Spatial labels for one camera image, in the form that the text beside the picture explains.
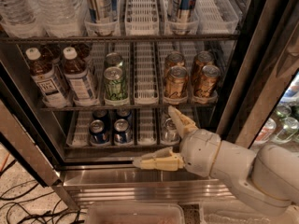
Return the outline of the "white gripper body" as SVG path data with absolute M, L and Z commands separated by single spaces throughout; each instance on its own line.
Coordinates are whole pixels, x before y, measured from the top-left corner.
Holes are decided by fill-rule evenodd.
M 221 145 L 218 134 L 204 129 L 188 133 L 180 143 L 180 155 L 185 169 L 192 174 L 208 177 Z

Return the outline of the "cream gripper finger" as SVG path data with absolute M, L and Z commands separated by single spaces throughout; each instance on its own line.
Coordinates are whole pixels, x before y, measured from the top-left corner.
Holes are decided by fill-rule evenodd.
M 175 172 L 184 167 L 184 160 L 172 147 L 165 147 L 155 152 L 136 157 L 133 166 L 143 170 L 161 170 Z
M 178 135 L 181 138 L 184 138 L 188 133 L 198 129 L 195 122 L 191 118 L 182 114 L 178 109 L 171 105 L 168 107 L 168 115 L 174 122 L 178 131 Z

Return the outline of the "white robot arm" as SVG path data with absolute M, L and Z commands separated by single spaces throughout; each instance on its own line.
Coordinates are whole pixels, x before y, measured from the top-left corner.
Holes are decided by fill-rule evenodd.
M 175 172 L 186 169 L 201 177 L 219 179 L 242 203 L 268 216 L 278 216 L 299 204 L 299 157 L 276 145 L 259 151 L 235 145 L 200 129 L 173 106 L 168 107 L 181 137 L 179 152 L 171 147 L 137 157 L 133 165 L 144 170 Z

